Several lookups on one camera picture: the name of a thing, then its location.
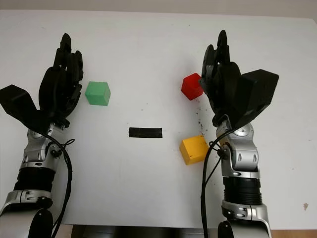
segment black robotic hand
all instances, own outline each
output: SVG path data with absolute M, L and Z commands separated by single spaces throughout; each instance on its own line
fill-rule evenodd
M 215 113 L 215 127 L 225 119 L 231 128 L 251 122 L 271 103 L 277 81 L 277 74 L 262 69 L 241 75 L 238 65 L 230 62 L 224 30 L 219 34 L 217 49 L 207 47 L 200 85 Z
M 71 52 L 71 39 L 65 33 L 56 51 L 54 65 L 46 71 L 40 86 L 40 110 L 36 109 L 29 93 L 15 85 L 0 90 L 0 104 L 26 127 L 46 134 L 51 122 L 61 127 L 69 126 L 66 117 L 78 103 L 82 78 L 82 55 L 79 51 Z

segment white table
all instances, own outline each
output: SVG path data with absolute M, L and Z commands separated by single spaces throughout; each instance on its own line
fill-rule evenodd
M 189 101 L 182 79 L 201 72 L 208 44 L 225 29 L 241 72 L 279 74 L 273 102 L 253 122 L 262 194 L 272 229 L 317 229 L 317 25 L 310 19 L 90 11 L 0 11 L 0 88 L 15 84 L 38 105 L 40 83 L 64 32 L 83 54 L 89 81 L 108 82 L 108 107 L 84 94 L 69 116 L 74 170 L 64 223 L 200 228 L 202 163 L 186 166 L 182 139 L 215 138 L 207 97 Z M 198 124 L 201 121 L 203 130 Z M 0 109 L 0 204 L 14 187 L 27 129 Z M 162 127 L 162 139 L 129 127 Z M 210 167 L 215 162 L 210 159 Z M 65 183 L 59 164 L 53 194 Z M 223 220 L 220 169 L 208 186 L 209 227 Z

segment wall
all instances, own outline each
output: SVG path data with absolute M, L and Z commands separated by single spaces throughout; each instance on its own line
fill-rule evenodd
M 312 18 L 316 0 L 0 0 L 0 9 L 206 13 Z

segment wire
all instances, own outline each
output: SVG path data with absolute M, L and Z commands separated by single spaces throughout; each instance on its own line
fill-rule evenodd
M 215 141 L 213 141 L 206 153 L 206 157 L 204 160 L 204 168 L 203 168 L 203 181 L 202 181 L 202 194 L 200 197 L 201 200 L 201 214 L 202 214 L 202 222 L 203 222 L 203 229 L 204 229 L 204 238 L 208 238 L 208 229 L 207 229 L 207 215 L 206 215 L 206 185 L 210 179 L 210 177 L 212 176 L 212 174 L 214 173 L 214 171 L 216 170 L 221 158 L 218 160 L 217 164 L 215 165 L 214 169 L 212 170 L 211 174 L 209 175 L 208 179 L 206 180 L 206 173 L 207 173 L 207 165 L 208 165 L 208 159 L 209 159 L 209 155 L 211 153 L 211 151 L 214 149 L 214 147 L 216 145 L 218 145 L 217 143 L 224 137 L 226 137 L 227 135 L 233 133 L 236 129 L 232 129 L 232 130 L 228 130 L 226 131 L 224 134 L 222 134 L 221 136 L 219 136 Z
M 71 181 L 72 181 L 73 170 L 72 170 L 70 157 L 68 155 L 68 152 L 66 151 L 66 146 L 72 144 L 75 141 L 75 139 L 70 139 L 65 144 L 60 144 L 56 139 L 54 139 L 53 137 L 51 137 L 51 136 L 49 136 L 49 135 L 47 135 L 45 133 L 40 133 L 37 130 L 34 130 L 32 128 L 29 128 L 29 129 L 34 131 L 34 132 L 36 132 L 36 133 L 38 133 L 38 134 L 40 134 L 40 135 L 42 135 L 42 136 L 44 136 L 45 138 L 51 140 L 51 142 L 56 144 L 59 147 L 59 149 L 62 151 L 62 153 L 64 155 L 65 163 L 67 165 L 68 176 L 67 176 L 67 185 L 66 185 L 65 198 L 64 198 L 64 202 L 63 202 L 63 206 L 62 206 L 62 209 L 60 211 L 60 214 L 59 214 L 57 220 L 55 221 L 55 223 L 53 225 L 53 228 L 55 227 L 55 229 L 54 229 L 54 232 L 52 234 L 52 238 L 55 238 L 56 234 L 57 234 L 57 231 L 58 231 L 58 229 L 60 227 L 61 221 L 63 219 L 64 213 L 65 213 L 65 210 L 66 210 L 66 206 L 67 206 L 67 203 L 68 203 L 68 200 L 69 200 L 69 197 L 70 197 L 70 193 L 71 193 Z
M 216 146 L 219 147 L 219 150 L 221 150 L 221 146 L 217 143 Z
M 218 162 L 216 163 L 216 165 L 214 166 L 212 172 L 210 173 L 210 175 L 208 176 L 207 180 L 206 180 L 206 184 L 208 183 L 209 179 L 211 178 L 212 174 L 214 173 L 214 171 L 216 170 L 216 168 L 218 167 L 219 163 L 221 161 L 221 157 L 218 159 Z

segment block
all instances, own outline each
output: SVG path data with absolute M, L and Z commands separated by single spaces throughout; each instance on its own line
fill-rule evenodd
M 111 93 L 107 83 L 90 81 L 85 95 L 90 105 L 107 106 Z
M 179 146 L 183 159 L 187 165 L 203 161 L 208 151 L 208 145 L 203 135 L 182 140 Z
M 203 94 L 203 89 L 199 84 L 200 76 L 197 73 L 183 79 L 182 92 L 189 100 L 193 100 Z

